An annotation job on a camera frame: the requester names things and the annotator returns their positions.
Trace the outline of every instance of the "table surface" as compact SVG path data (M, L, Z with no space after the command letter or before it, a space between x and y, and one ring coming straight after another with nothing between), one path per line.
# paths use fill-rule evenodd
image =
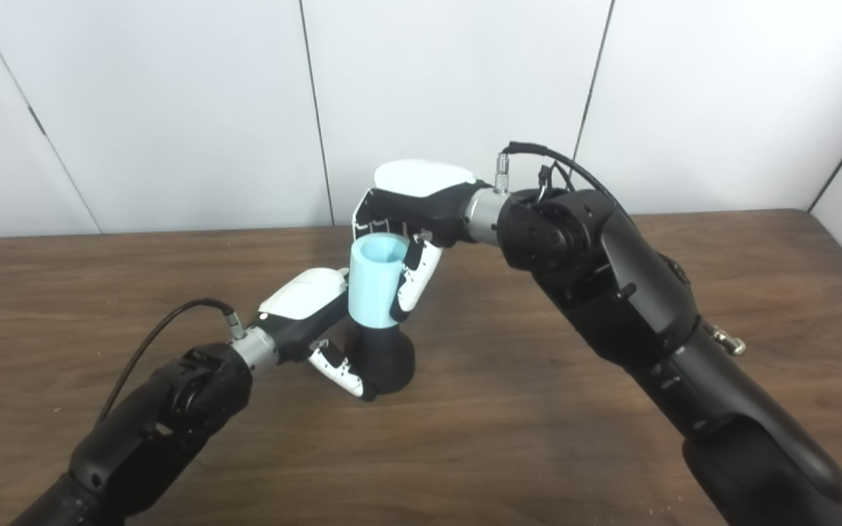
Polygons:
M740 366L842 465L842 250L796 210L642 216ZM345 266L343 227L0 239L0 524L63 470L133 348L174 306L247 316L308 267ZM362 403L308 364L263 374L248 408L131 524L722 524L680 438L525 273L446 252L403 326L417 375ZM190 312L137 385L198 343Z

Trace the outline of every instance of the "light blue cup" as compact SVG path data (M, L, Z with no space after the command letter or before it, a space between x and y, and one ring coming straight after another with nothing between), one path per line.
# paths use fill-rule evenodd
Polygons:
M398 325L389 310L398 293L402 260L408 252L405 237L368 234L350 249L350 317L369 329Z

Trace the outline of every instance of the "cable connector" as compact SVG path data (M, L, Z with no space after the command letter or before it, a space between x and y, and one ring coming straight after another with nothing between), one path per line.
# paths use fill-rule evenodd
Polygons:
M496 159L496 184L493 192L497 194L509 193L509 154L500 153Z
M233 340L241 340L245 337L245 327L240 320L240 316L234 310L231 313L224 313L227 319L227 325L230 326L230 333L233 335Z
M547 164L542 164L541 169L538 170L538 187L541 191L538 193L538 197L535 199L535 202L540 203L541 200L545 198L547 190L553 187L553 184L551 183L552 177L554 177L554 172L551 171L551 167Z

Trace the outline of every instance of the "black cable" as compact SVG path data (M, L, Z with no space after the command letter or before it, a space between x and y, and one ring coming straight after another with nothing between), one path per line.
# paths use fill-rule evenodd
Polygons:
M600 183L599 180L597 180L597 178L593 176L593 174L591 174L587 169L585 169L585 167L580 166L580 164L574 162L574 159L565 156L563 153L555 152L547 146L541 146L541 144L535 144L533 142L515 142L514 140L512 142L509 142L509 145L502 150L502 153L507 153L510 155L516 153L531 153L534 156L550 157L551 159L561 162L562 164L564 164L564 166L577 172L577 174L579 174L580 177L582 177L587 183L589 183L589 186L592 186L595 190L599 191L599 193L603 194L604 196L609 197L612 203L614 203L619 210L622 210L622 213L625 213L626 216L629 217L629 214L626 213L626 209L624 209L619 200L616 199L615 196L613 196L608 189L606 189L604 184Z
M223 312L223 316L230 316L230 314L236 312L230 304L225 302L220 302L220 300L211 299L211 297L203 297L200 300L192 300L191 302L184 303L177 309L172 310L167 316L164 317L158 325L154 326L154 329L148 333L148 336L145 337L145 340L138 346L138 349L134 350L132 357L130 357L129 362L126 363L126 367L123 368L123 372L119 374L119 379L116 380L116 385L113 386L113 390L110 392L110 396L106 399L106 403L103 404L103 409L99 411L99 416L96 417L96 425L99 425L100 422L103 422L106 419L106 415L110 413L110 410L113 409L113 403L116 402L117 397L119 397L119 393L123 390L123 386L126 385L126 380L128 380L129 374L132 373L134 366L138 363L138 359L140 359L141 355L145 353L145 350L148 349L148 346L151 345L151 342L157 338L158 334L164 330L165 327L176 317L180 316L185 310L193 309L193 307L214 307L214 309L219 309Z
M575 192L576 189L574 188L574 182L571 181L571 174L564 171L564 168L555 161L554 164L551 164L551 169L556 169L558 172L561 173L562 179L564 179L564 185L567 187L569 192Z

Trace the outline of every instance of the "robotic arm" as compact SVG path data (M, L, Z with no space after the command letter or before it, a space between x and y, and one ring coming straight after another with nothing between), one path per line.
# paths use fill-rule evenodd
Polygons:
M346 290L345 270L306 270L229 342L194 347L155 370L97 422L67 472L12 526L120 526L147 510L247 406L255 379L311 356L311 343L346 316Z
M569 190L554 188L552 167L543 167L539 188L511 194L508 156L515 153L551 157L595 189L574 191L569 181ZM842 525L838 464L736 367L731 355L744 344L702 319L681 266L652 249L578 164L511 143L498 158L495 186L424 161L385 164L375 183L354 213L353 233L409 239L392 319L403 321L417 305L445 248L498 246L674 424L691 472L728 523ZM97 423L67 472L13 525L118 526L148 509L275 365L308 360L364 400L400 389L410 372L380 389L367 381L365 362L360 372L329 340L317 340L346 316L347 289L347 270L306 270L262 302L245 329L230 314L233 339L194 347L155 370ZM380 334L387 339L375 347L384 350L393 332Z
M509 193L509 156L516 153L550 157L595 189L553 188L552 167L542 167L539 188ZM745 344L702 319L682 267L652 249L579 164L513 142L498 157L495 187L422 161L384 164L375 183L354 214L354 236L403 229L414 249L392 316L414 307L443 248L498 246L678 429L685 461L728 523L842 525L838 464L735 365Z

